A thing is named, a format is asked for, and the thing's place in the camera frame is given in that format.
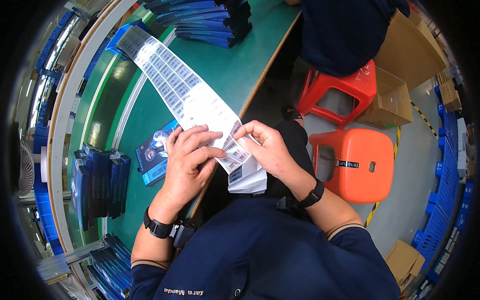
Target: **sticker sheet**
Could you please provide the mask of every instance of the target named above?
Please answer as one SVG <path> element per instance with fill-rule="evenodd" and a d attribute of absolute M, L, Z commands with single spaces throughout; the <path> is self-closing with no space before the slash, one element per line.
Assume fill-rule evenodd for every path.
<path fill-rule="evenodd" d="M 228 174 L 247 161 L 254 161 L 247 164 L 251 167 L 245 170 L 247 169 L 245 166 L 242 173 L 249 175 L 255 173 L 255 177 L 261 179 L 264 185 L 249 189 L 248 186 L 239 183 L 240 179 L 246 179 L 247 176 L 238 176 L 236 173 L 236 180 L 232 183 L 236 183 L 237 190 L 260 193 L 266 189 L 265 170 L 258 168 L 255 158 L 233 139 L 233 135 L 241 126 L 239 117 L 195 71 L 159 40 L 138 26 L 130 27 L 120 38 L 117 46 L 147 75 L 184 130 L 207 124 L 209 130 L 223 132 L 221 138 L 209 141 L 205 145 L 226 151 L 227 156 L 217 158 L 217 161 Z"/>

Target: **dark blue shirt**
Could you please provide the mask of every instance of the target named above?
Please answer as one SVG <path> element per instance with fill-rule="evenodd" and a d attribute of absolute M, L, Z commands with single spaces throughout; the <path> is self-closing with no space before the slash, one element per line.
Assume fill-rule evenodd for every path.
<path fill-rule="evenodd" d="M 301 0 L 302 58 L 321 73 L 350 76 L 377 55 L 395 9 L 407 0 Z"/>
<path fill-rule="evenodd" d="M 130 299 L 399 298 L 365 229 L 346 228 L 329 241 L 277 211 L 277 201 L 235 201 L 197 230 L 168 271 L 134 266 Z"/>

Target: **foot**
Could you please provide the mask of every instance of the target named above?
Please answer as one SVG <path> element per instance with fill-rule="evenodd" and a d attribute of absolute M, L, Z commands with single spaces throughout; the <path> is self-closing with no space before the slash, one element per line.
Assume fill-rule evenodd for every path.
<path fill-rule="evenodd" d="M 282 115 L 285 121 L 295 121 L 303 127 L 303 118 L 298 110 L 296 110 L 292 105 L 285 105 L 282 107 Z"/>

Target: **orange plastic stool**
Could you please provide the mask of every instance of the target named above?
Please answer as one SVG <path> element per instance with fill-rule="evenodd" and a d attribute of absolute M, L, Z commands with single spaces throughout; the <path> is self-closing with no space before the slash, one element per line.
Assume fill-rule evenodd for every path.
<path fill-rule="evenodd" d="M 335 151 L 335 170 L 324 185 L 331 192 L 352 203 L 375 203 L 385 199 L 393 178 L 394 157 L 390 138 L 369 129 L 347 129 L 312 134 L 313 169 L 317 174 L 319 146 Z"/>
<path fill-rule="evenodd" d="M 310 85 L 312 74 L 315 73 L 316 70 L 314 68 L 310 68 L 307 73 L 307 80 L 305 81 L 300 101 L 297 104 L 297 110 L 302 116 L 310 112 L 336 123 L 338 124 L 337 130 L 344 129 L 347 124 L 358 117 L 373 101 L 377 93 L 375 64 L 373 60 L 370 60 L 364 67 L 348 77 L 339 78 L 319 73 Z M 356 107 L 352 107 L 352 112 L 348 116 L 337 115 L 332 111 L 316 105 L 318 100 L 322 98 L 329 88 L 340 90 L 359 101 Z"/>

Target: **watch strap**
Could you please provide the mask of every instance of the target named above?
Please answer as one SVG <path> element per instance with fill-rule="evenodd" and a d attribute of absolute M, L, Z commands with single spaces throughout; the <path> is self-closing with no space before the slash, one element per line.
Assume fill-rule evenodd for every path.
<path fill-rule="evenodd" d="M 317 184 L 315 188 L 310 192 L 310 194 L 305 199 L 299 202 L 299 207 L 305 208 L 305 207 L 312 206 L 322 198 L 324 194 L 325 186 L 323 182 L 321 182 L 317 178 L 315 178 L 315 180 L 317 180 Z"/>
<path fill-rule="evenodd" d="M 154 237 L 157 237 L 159 239 L 167 238 L 172 231 L 173 224 L 163 224 L 158 222 L 157 220 L 150 219 L 150 216 L 148 215 L 149 208 L 150 206 L 147 207 L 144 214 L 145 229 L 150 229 L 150 234 L 152 234 Z"/>

